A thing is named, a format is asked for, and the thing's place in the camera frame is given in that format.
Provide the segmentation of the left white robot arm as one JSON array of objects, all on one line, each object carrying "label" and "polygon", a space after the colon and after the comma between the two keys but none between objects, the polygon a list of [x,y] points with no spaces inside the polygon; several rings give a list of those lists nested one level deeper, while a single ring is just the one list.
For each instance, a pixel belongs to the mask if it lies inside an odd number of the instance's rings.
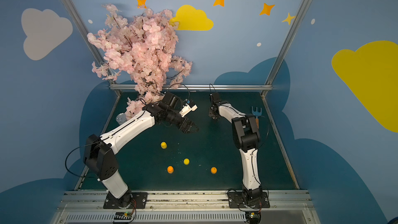
[{"label": "left white robot arm", "polygon": [[198,127],[186,115],[197,109],[193,100],[187,100],[181,110],[175,106],[181,99],[166,92],[164,98],[154,103],[147,103],[142,110],[119,127],[96,136],[89,136],[83,146],[83,163],[91,170],[105,188],[107,197],[105,209],[145,208],[146,202],[140,202],[119,173],[117,153],[132,139],[157,123],[168,122],[175,125],[182,133],[194,133]]}]

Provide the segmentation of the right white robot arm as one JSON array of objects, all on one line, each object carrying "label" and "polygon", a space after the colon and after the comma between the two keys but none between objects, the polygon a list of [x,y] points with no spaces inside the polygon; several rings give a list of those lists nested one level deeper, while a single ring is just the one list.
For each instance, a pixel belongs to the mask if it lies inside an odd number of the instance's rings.
[{"label": "right white robot arm", "polygon": [[209,98],[211,102],[209,116],[214,120],[223,117],[231,123],[233,142],[241,156],[243,190],[242,201],[237,207],[242,204],[252,209],[269,208],[268,193],[263,191],[257,164],[261,143],[258,117],[262,115],[262,109],[252,108],[251,114],[244,114],[228,101],[223,101],[217,92],[211,93]]}]

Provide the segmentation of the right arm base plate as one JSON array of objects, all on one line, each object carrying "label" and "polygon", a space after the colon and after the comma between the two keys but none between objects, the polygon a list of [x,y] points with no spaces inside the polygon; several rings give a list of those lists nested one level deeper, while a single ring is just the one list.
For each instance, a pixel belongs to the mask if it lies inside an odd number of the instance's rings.
[{"label": "right arm base plate", "polygon": [[261,191],[260,188],[243,191],[228,190],[227,196],[229,208],[250,208],[254,210],[270,208],[268,194]]}]

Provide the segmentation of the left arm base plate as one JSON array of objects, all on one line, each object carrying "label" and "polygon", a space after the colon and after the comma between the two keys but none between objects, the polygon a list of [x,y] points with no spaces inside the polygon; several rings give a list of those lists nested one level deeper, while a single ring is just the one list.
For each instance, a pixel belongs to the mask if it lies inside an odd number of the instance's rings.
[{"label": "left arm base plate", "polygon": [[131,192],[128,190],[121,198],[116,198],[108,193],[103,209],[144,209],[147,198],[146,192]]}]

